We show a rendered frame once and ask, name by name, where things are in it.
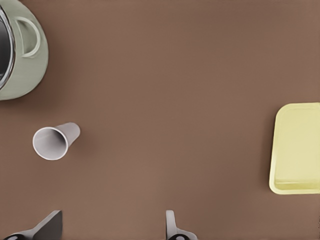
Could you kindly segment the white plastic cup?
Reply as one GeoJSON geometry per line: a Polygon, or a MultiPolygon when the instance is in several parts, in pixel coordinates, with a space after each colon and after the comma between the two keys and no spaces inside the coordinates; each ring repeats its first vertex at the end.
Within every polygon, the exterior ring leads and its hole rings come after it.
{"type": "Polygon", "coordinates": [[[74,122],[43,127],[33,135],[32,145],[35,152],[43,159],[57,161],[66,155],[80,133],[80,127],[74,122]]]}

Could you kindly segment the pale green pot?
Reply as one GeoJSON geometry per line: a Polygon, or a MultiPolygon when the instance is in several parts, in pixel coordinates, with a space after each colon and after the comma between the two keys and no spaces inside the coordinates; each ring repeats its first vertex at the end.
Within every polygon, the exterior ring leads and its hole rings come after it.
{"type": "Polygon", "coordinates": [[[35,15],[19,0],[0,0],[0,101],[36,88],[48,62],[47,38],[35,15]]]}

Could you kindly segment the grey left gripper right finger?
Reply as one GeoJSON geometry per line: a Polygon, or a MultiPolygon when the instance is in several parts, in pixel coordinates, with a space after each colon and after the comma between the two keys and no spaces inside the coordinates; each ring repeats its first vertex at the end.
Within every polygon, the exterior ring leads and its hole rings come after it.
{"type": "Polygon", "coordinates": [[[194,233],[177,227],[173,210],[166,210],[165,214],[166,240],[198,240],[198,237],[194,233]]]}

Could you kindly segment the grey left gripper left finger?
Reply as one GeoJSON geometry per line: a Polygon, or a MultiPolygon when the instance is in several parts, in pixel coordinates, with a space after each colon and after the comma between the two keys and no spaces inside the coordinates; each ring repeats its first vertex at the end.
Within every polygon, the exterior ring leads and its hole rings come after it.
{"type": "Polygon", "coordinates": [[[63,212],[54,210],[35,227],[13,233],[3,240],[61,240],[63,233],[63,212]]]}

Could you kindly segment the pale yellow tray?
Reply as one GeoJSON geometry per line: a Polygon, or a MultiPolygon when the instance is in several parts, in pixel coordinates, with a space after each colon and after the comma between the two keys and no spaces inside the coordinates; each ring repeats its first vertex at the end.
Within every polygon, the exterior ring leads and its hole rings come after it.
{"type": "Polygon", "coordinates": [[[290,103],[275,117],[269,188],[320,195],[320,102],[290,103]]]}

